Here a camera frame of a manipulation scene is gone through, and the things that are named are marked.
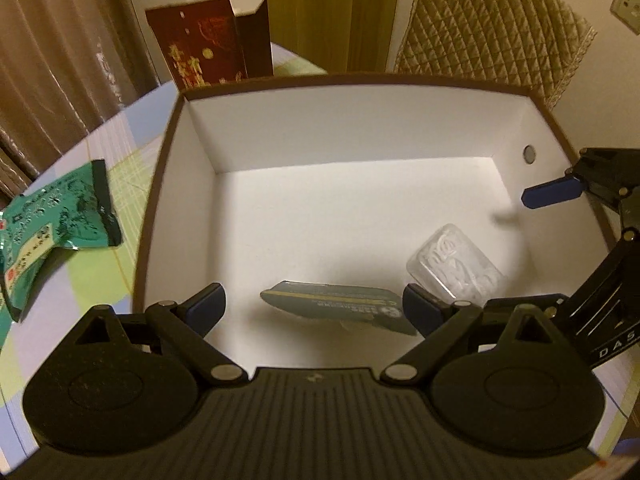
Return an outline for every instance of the metal pivot screw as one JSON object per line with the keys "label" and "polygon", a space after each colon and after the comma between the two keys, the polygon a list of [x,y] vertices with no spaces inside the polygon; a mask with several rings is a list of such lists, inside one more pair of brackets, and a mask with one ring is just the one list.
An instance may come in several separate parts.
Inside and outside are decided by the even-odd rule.
{"label": "metal pivot screw", "polygon": [[219,381],[235,381],[242,377],[242,368],[237,365],[218,365],[211,369],[211,377]]}
{"label": "metal pivot screw", "polygon": [[411,365],[391,365],[386,368],[385,374],[395,381],[410,381],[418,374],[418,370]]}

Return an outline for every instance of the wooden door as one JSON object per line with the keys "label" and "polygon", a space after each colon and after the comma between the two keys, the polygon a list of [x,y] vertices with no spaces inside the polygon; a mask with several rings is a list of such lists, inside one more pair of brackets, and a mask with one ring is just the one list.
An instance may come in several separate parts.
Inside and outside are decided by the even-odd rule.
{"label": "wooden door", "polygon": [[271,41],[329,72],[384,72],[396,0],[267,0]]}

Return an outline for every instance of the clear plastic container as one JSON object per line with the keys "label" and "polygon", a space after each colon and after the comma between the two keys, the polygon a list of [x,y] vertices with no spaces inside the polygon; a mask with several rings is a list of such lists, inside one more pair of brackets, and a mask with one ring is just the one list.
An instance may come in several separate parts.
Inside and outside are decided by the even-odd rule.
{"label": "clear plastic container", "polygon": [[455,225],[438,229],[406,264],[418,283],[446,303],[478,306],[499,298],[505,277]]}

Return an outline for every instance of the green snack package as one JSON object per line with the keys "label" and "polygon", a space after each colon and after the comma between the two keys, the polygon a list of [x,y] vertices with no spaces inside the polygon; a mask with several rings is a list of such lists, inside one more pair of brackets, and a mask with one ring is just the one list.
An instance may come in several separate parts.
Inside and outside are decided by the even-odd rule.
{"label": "green snack package", "polygon": [[122,242],[104,160],[92,160],[0,212],[0,348],[27,305],[33,280],[55,247],[83,249]]}

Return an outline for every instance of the ribbed black surface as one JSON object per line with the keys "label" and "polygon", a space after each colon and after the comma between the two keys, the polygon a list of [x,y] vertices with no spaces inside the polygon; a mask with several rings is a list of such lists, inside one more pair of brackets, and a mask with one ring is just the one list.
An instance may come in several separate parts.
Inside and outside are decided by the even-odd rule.
{"label": "ribbed black surface", "polygon": [[43,448],[14,479],[566,479],[594,462],[586,450],[505,458],[446,433],[420,394],[368,370],[260,370],[213,391],[178,434],[111,458]]}

